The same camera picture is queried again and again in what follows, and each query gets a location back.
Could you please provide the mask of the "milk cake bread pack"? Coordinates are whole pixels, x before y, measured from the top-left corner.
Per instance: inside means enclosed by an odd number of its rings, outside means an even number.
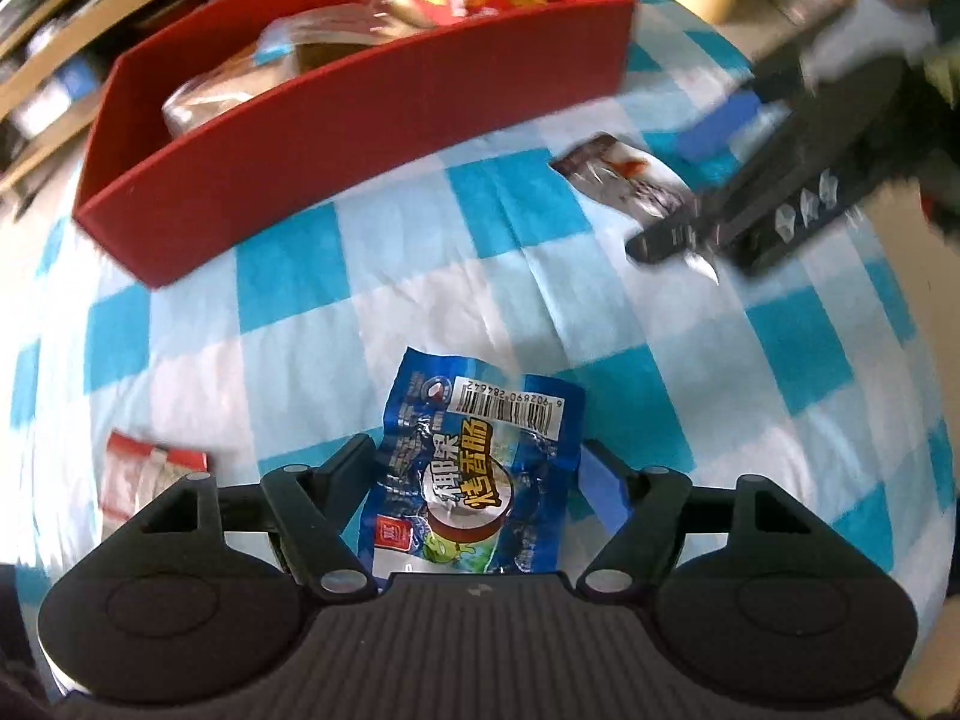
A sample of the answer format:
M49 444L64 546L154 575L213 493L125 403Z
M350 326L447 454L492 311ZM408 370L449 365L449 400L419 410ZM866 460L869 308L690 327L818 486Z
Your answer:
M192 132L228 110L308 73L299 73L280 62L256 67L252 62L254 47L256 44L241 50L215 70L195 76L166 99L163 117L172 137Z

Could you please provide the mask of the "red white long packet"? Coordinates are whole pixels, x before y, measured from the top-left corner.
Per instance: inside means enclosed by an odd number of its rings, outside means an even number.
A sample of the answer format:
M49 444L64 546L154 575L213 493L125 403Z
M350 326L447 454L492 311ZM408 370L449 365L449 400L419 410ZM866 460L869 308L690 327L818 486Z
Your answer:
M206 472L205 452L148 444L112 431L106 440L99 483L101 538L109 538L179 479L190 473Z

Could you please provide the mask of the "round bun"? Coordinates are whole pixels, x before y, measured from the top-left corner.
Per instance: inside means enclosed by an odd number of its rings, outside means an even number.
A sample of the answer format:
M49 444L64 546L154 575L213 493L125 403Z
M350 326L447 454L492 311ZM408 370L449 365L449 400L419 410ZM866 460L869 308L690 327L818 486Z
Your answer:
M436 7L427 0L386 0L392 15L420 29L436 28Z

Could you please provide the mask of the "white red small snack packet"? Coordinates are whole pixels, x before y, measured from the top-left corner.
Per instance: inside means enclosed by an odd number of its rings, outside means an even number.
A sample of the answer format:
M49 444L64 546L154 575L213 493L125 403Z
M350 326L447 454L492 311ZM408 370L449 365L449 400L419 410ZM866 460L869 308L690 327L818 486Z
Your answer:
M574 145L550 167L589 200L631 218L640 231L677 208L701 206L700 197L667 164L610 133ZM719 283L716 264L680 258L690 270Z

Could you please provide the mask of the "red cardboard box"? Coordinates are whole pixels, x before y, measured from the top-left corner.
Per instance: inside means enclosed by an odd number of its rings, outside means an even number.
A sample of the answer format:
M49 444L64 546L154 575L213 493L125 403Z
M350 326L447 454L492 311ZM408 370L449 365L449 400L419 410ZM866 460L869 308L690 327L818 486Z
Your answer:
M635 0L545 0L363 50L172 137L161 107L283 16L355 0L217 0L116 60L73 218L149 288L409 161L615 93Z

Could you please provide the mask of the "wooden TV stand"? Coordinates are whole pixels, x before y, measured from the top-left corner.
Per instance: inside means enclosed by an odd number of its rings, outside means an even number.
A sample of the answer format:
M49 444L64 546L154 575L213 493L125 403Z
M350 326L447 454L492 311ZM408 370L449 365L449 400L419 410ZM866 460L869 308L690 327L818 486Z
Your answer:
M42 82L52 78L55 70L59 70L68 60L75 59L98 37L153 2L156 0L91 0L37 54L26 60L25 65L2 83L2 117L7 117L15 107L21 106L28 96L36 93ZM101 96L103 93L99 89L85 94L43 133L32 138L25 151L3 172L2 192L11 192L18 182L36 171L52 154L85 132L98 114Z

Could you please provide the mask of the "blue white checkered cloth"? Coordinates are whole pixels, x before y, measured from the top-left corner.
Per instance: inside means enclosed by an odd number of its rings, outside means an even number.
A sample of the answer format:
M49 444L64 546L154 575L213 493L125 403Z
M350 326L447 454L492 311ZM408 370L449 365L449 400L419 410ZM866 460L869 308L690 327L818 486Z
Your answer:
M379 433L407 349L574 380L586 431L700 484L761 473L944 601L953 452L935 367L866 218L755 281L626 258L630 223L550 160L599 132L674 154L747 67L640 0L623 91L405 164L169 288L71 221L71 149L2 232L2 559L26 614L101 536L112 431L205 450L226 484Z

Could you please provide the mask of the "dark meat floss bread pack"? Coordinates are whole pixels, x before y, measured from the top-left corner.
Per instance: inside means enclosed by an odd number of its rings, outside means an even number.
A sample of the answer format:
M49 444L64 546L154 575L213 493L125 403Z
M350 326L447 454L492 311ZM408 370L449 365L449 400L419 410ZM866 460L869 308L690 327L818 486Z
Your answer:
M302 73L419 32L379 2L314 8L272 21L257 39L252 62L280 62Z

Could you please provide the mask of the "blue sausage snack pack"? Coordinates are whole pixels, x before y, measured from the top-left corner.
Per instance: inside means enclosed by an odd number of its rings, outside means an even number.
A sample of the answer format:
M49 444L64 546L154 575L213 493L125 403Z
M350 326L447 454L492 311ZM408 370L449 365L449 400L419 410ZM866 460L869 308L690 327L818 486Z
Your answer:
M377 582L555 571L585 409L576 383L407 349L359 522L364 566Z

